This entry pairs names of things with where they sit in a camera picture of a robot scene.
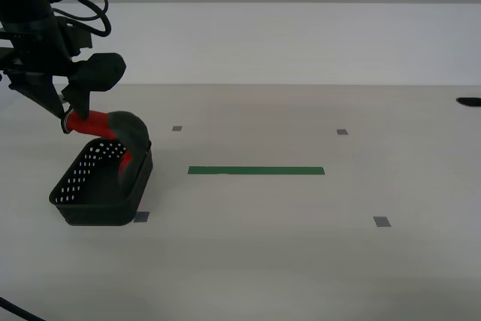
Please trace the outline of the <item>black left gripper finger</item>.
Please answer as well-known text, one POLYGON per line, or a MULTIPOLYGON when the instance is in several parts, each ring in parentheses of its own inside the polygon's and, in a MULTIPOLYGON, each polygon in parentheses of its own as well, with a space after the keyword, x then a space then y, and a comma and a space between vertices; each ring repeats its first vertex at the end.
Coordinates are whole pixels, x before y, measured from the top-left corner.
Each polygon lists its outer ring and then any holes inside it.
POLYGON ((57 118, 65 111, 53 85, 53 76, 35 72, 8 71, 9 88, 29 98, 57 118))
POLYGON ((81 119, 89 117, 91 92, 107 92, 122 78, 126 63, 117 53, 95 53, 78 62, 77 70, 68 77, 62 94, 81 119))

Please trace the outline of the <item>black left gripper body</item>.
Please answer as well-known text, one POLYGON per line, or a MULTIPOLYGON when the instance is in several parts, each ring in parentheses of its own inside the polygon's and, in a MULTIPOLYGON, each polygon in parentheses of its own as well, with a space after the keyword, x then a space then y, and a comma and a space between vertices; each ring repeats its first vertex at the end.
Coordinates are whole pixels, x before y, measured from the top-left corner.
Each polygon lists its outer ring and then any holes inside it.
POLYGON ((64 17, 47 16, 39 20, 14 22, 1 17, 1 38, 12 43, 1 48, 1 70, 71 76, 71 59, 64 17))

